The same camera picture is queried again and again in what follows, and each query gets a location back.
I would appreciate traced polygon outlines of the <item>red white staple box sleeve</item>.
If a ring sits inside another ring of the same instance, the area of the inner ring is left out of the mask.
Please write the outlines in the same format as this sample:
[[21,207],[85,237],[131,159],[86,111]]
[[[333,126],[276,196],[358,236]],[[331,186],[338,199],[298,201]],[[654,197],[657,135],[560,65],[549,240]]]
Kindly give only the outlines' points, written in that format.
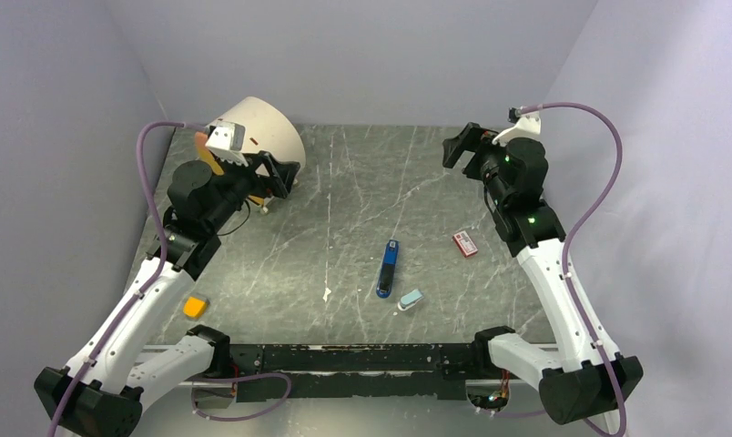
[[452,235],[452,241],[466,259],[476,255],[479,250],[466,230],[460,230]]

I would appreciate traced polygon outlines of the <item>light blue small stapler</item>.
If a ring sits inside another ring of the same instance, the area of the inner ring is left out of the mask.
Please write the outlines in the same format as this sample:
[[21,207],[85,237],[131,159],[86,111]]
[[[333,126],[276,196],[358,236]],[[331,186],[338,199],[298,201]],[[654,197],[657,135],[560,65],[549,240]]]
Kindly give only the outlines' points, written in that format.
[[406,311],[416,306],[424,298],[423,293],[419,289],[415,289],[403,296],[397,302],[399,311]]

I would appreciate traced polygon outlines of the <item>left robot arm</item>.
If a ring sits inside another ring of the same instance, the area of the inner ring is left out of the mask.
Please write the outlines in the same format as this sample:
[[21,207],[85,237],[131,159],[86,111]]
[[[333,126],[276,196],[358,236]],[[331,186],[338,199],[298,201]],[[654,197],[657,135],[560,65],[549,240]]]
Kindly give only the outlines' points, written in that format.
[[301,171],[267,151],[245,165],[220,161],[220,172],[195,159],[179,165],[169,207],[156,215],[157,237],[133,283],[107,320],[67,364],[46,367],[35,390],[53,431],[73,436],[128,436],[143,412],[192,377],[231,377],[228,335],[198,325],[170,350],[138,363],[152,330],[194,287],[220,248],[220,230],[250,197],[285,198]]

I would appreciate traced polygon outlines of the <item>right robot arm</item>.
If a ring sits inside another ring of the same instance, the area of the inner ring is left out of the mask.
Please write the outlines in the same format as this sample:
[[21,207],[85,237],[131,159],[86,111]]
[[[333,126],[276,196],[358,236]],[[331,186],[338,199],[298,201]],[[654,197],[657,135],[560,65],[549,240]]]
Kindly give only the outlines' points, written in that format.
[[574,276],[569,238],[543,198],[549,165],[542,143],[526,135],[504,139],[469,123],[442,146],[446,168],[472,152],[463,174],[482,183],[498,236],[533,284],[557,348],[545,351],[505,326],[483,330],[472,344],[473,369],[525,381],[558,424],[621,411],[643,368],[612,341]]

